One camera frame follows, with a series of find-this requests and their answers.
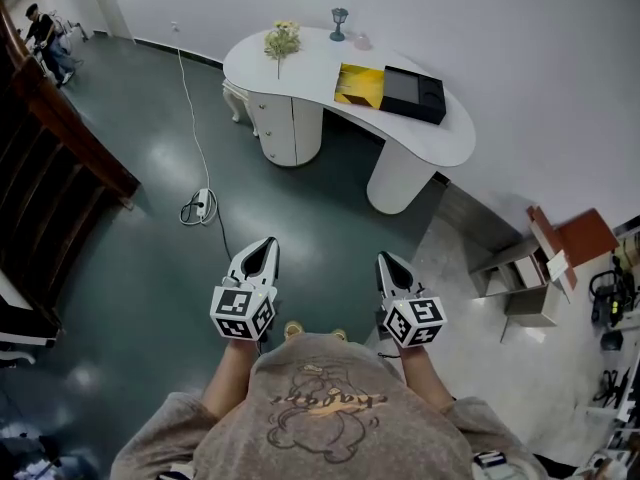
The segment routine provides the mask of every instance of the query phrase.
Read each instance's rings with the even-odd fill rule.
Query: gray shirt
[[[256,361],[246,400],[221,421],[196,398],[170,394],[111,479],[155,480],[186,463],[197,479],[467,479],[474,454],[491,450],[527,478],[546,478],[485,402],[439,412],[365,347],[305,334]]]

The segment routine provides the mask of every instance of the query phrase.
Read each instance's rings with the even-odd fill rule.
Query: white cube
[[[402,348],[431,343],[447,322],[439,297],[394,300],[384,325]]]
[[[273,287],[247,290],[216,286],[211,302],[211,319],[225,338],[258,341],[276,315]]]

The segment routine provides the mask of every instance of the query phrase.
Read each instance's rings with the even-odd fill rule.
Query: white cable
[[[182,72],[182,85],[184,86],[184,93],[187,95],[187,101],[189,101],[189,108],[191,109],[191,124],[192,124],[192,131],[193,131],[193,140],[196,142],[196,146],[198,146],[198,151],[200,151],[200,156],[202,157],[202,164],[204,165],[204,171],[207,174],[207,193],[209,195],[209,197],[207,197],[207,210],[204,216],[200,217],[200,220],[196,220],[194,222],[187,222],[182,220],[182,210],[180,211],[178,218],[180,219],[180,223],[184,224],[185,226],[196,226],[198,224],[202,224],[203,226],[206,226],[213,219],[215,219],[216,215],[218,214],[218,198],[216,197],[215,192],[211,190],[211,178],[209,177],[209,169],[207,167],[207,161],[204,158],[204,153],[202,152],[202,147],[200,146],[200,142],[198,142],[198,135],[196,133],[196,113],[193,110],[193,103],[191,102],[191,96],[189,96],[189,89],[187,89],[187,81],[184,76],[184,66],[182,65],[182,55],[180,55],[180,42],[177,41],[177,43],[178,43],[178,62],[180,63],[180,71]],[[193,201],[195,197],[198,195],[198,192],[194,194],[194,196],[191,198],[191,200],[187,204],[189,205],[193,204]]]

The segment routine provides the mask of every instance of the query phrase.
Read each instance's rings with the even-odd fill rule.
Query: curved white tabletop
[[[300,51],[282,61],[278,80],[276,61],[264,53],[266,33],[259,32],[243,39],[225,57],[224,74],[232,84],[250,92],[301,98],[337,110],[347,118],[353,117],[370,125],[365,128],[373,127],[385,140],[396,140],[414,155],[435,165],[460,165],[473,153],[476,145],[473,122],[446,89],[446,82],[447,115],[439,126],[333,101],[343,62],[375,69],[389,65],[428,75],[402,55],[377,45],[369,51],[361,51],[349,40],[331,41],[329,30],[303,27],[300,29]]]

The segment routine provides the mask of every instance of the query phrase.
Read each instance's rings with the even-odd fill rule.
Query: black box
[[[440,124],[447,113],[442,80],[385,66],[380,110]]]

